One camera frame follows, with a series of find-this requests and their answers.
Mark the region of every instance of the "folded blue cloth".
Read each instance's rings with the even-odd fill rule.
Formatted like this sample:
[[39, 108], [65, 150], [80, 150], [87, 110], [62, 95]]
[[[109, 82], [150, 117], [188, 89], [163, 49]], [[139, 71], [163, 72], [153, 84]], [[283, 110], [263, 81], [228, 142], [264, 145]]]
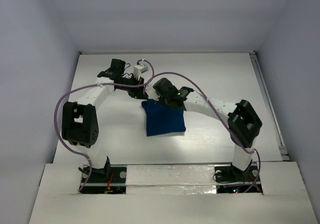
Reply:
[[185, 132], [184, 110], [156, 104], [153, 99], [141, 102], [146, 114], [146, 136]]

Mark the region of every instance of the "purple cable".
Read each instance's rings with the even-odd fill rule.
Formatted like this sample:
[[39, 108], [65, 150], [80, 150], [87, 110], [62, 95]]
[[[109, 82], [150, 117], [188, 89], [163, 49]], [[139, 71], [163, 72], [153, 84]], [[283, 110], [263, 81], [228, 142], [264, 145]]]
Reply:
[[196, 84], [194, 83], [191, 79], [189, 79], [188, 77], [186, 77], [185, 75], [182, 75], [182, 74], [179, 74], [179, 73], [176, 73], [176, 72], [171, 72], [171, 71], [166, 71], [166, 72], [161, 72], [159, 74], [156, 74], [154, 76], [154, 78], [158, 77], [158, 76], [161, 76], [161, 75], [167, 75], [167, 74], [170, 74], [170, 75], [176, 75], [176, 76], [179, 76], [179, 77], [182, 77], [184, 79], [186, 79], [187, 81], [189, 81], [190, 83], [192, 83], [197, 89], [198, 91], [201, 93], [201, 95], [207, 100], [209, 106], [211, 107], [211, 109], [214, 111], [214, 113], [216, 114], [216, 116], [218, 117], [218, 119], [220, 120], [220, 122], [223, 124], [223, 126], [225, 127], [225, 129], [230, 133], [230, 135], [232, 136], [232, 138], [235, 140], [236, 144], [241, 147], [247, 154], [253, 154], [256, 152], [256, 155], [258, 156], [258, 163], [259, 163], [259, 168], [258, 168], [258, 173], [254, 179], [254, 181], [252, 182], [252, 184], [243, 184], [242, 186], [249, 186], [247, 188], [247, 190], [244, 191], [244, 193], [246, 193], [247, 191], [249, 191], [256, 183], [256, 181], [258, 180], [259, 178], [259, 174], [260, 174], [260, 169], [261, 169], [261, 159], [260, 159], [260, 155], [257, 151], [257, 149], [253, 149], [253, 151], [248, 151], [244, 148], [244, 146], [242, 145], [241, 141], [238, 139], [238, 137], [233, 133], [233, 131], [231, 131], [229, 128], [228, 128], [228, 125], [225, 123], [225, 121], [223, 120], [223, 118], [221, 117], [220, 113], [216, 110], [215, 106], [211, 103], [211, 101], [208, 99], [207, 95], [204, 93], [204, 91]]
[[61, 137], [60, 135], [60, 132], [59, 132], [59, 128], [58, 128], [58, 110], [59, 110], [59, 106], [61, 104], [61, 102], [63, 101], [64, 98], [66, 98], [67, 96], [69, 96], [70, 94], [72, 93], [75, 93], [77, 91], [80, 91], [80, 90], [83, 90], [83, 89], [87, 89], [87, 88], [93, 88], [93, 87], [97, 87], [97, 86], [107, 86], [107, 85], [111, 85], [111, 86], [118, 86], [118, 87], [125, 87], [125, 88], [141, 88], [141, 87], [144, 87], [146, 85], [148, 85], [152, 80], [153, 78], [155, 77], [155, 69], [154, 67], [152, 66], [152, 64], [145, 60], [145, 59], [140, 59], [137, 61], [137, 64], [140, 63], [141, 61], [144, 61], [146, 63], [148, 63], [152, 69], [152, 76], [151, 78], [144, 84], [140, 84], [140, 85], [125, 85], [125, 84], [117, 84], [117, 83], [99, 83], [99, 84], [91, 84], [91, 85], [85, 85], [85, 86], [82, 86], [82, 87], [79, 87], [79, 88], [76, 88], [74, 90], [71, 90], [67, 93], [65, 93], [62, 97], [60, 97], [60, 99], [58, 100], [56, 106], [55, 106], [55, 109], [54, 109], [54, 114], [53, 114], [53, 123], [54, 123], [54, 130], [55, 130], [55, 133], [59, 139], [59, 141], [62, 143], [62, 145], [70, 152], [72, 152], [73, 154], [77, 154], [77, 155], [80, 155], [80, 156], [83, 156], [87, 159], [88, 161], [88, 164], [89, 164], [89, 173], [86, 177], [86, 179], [84, 180], [82, 186], [79, 188], [79, 192], [84, 188], [84, 186], [87, 184], [88, 180], [89, 180], [89, 177], [92, 173], [92, 162], [90, 160], [90, 157], [87, 155], [87, 154], [84, 154], [82, 152], [79, 152], [79, 151], [75, 151], [73, 149], [71, 149], [66, 143], [65, 141], [63, 140], [63, 138]]

